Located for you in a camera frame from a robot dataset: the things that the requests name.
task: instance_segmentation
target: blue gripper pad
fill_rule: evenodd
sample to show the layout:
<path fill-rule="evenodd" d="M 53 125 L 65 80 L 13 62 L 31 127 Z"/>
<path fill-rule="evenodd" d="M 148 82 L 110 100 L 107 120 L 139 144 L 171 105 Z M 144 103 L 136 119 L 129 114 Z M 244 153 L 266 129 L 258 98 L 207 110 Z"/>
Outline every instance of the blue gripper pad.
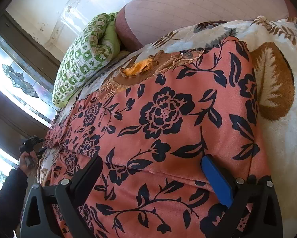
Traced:
<path fill-rule="evenodd" d="M 233 202 L 233 188 L 208 155 L 203 156 L 201 160 L 201 169 L 220 203 L 229 208 Z"/>

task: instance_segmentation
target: cream blanket with leaf print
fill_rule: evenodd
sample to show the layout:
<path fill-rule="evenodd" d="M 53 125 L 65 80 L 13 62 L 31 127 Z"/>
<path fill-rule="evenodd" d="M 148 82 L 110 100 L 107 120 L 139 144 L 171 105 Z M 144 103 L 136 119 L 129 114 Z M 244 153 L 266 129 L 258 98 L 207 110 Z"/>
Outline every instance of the cream blanket with leaf print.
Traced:
<path fill-rule="evenodd" d="M 172 53 L 214 47 L 227 36 L 246 42 L 251 54 L 257 81 L 258 120 L 281 206 L 284 237 L 293 238 L 297 233 L 297 19 L 270 22 L 259 16 L 254 21 L 204 22 L 172 31 L 100 71 L 70 99 L 58 121 L 65 119 L 76 99 L 84 99 L 99 89 L 109 74 L 132 58 L 139 62 L 159 50 Z M 251 102 L 247 104 L 248 113 L 257 110 L 252 106 Z"/>

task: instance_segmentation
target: brown leaf pattern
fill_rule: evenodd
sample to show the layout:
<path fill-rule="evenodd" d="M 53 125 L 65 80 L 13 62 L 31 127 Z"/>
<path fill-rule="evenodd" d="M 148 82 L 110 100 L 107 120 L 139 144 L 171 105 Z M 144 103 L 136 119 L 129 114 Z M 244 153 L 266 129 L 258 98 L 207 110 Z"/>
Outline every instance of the brown leaf pattern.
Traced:
<path fill-rule="evenodd" d="M 263 43 L 251 53 L 261 116 L 275 121 L 286 116 L 294 101 L 292 70 L 273 42 Z"/>
<path fill-rule="evenodd" d="M 181 40 L 181 38 L 179 38 L 179 39 L 173 38 L 177 33 L 178 33 L 178 31 L 172 31 L 172 32 L 168 33 L 167 35 L 161 37 L 156 42 L 154 42 L 152 44 L 152 47 L 159 48 L 159 47 L 163 46 L 164 44 L 166 44 L 170 40 Z"/>
<path fill-rule="evenodd" d="M 285 27 L 284 25 L 278 26 L 276 23 L 268 21 L 266 20 L 265 17 L 262 17 L 262 16 L 257 17 L 252 22 L 252 24 L 256 24 L 256 25 L 262 24 L 270 34 L 273 33 L 273 35 L 277 34 L 278 36 L 284 35 L 284 38 L 291 41 L 293 46 L 296 46 L 297 48 L 297 35 L 294 33 L 294 31 L 291 28 Z"/>

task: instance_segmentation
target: floral blanket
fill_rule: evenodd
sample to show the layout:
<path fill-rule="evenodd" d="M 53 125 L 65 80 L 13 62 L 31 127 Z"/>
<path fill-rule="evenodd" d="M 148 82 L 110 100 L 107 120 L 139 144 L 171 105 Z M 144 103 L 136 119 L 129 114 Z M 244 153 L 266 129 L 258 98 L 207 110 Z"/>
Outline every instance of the floral blanket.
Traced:
<path fill-rule="evenodd" d="M 121 81 L 118 69 L 161 49 L 169 54 L 166 62 L 143 79 Z M 284 237 L 294 237 L 296 21 L 260 16 L 182 28 L 116 63 L 106 76 L 100 89 L 92 80 L 77 92 L 49 131 L 46 144 L 57 153 L 50 153 L 53 164 L 41 180 L 57 184 L 94 153 L 102 157 L 103 174 L 79 209 L 96 236 L 209 237 L 226 210 L 199 166 L 203 154 L 212 154 L 251 182 L 268 178 L 270 168 Z"/>

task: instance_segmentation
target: white wall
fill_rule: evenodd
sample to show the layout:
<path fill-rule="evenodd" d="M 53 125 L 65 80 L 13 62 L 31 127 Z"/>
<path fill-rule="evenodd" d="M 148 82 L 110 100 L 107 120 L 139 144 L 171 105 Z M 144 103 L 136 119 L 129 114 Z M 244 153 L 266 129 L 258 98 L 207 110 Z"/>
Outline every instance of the white wall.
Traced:
<path fill-rule="evenodd" d="M 76 11 L 79 10 L 89 21 L 99 13 L 120 10 L 131 0 L 116 1 L 111 8 L 107 4 L 112 3 L 112 0 L 80 0 L 76 5 Z M 7 7 L 7 12 L 37 42 L 62 61 L 66 50 L 77 36 L 77 32 L 68 27 L 63 17 L 68 6 L 73 4 L 75 0 L 13 0 Z M 72 14 L 69 17 L 77 20 Z"/>

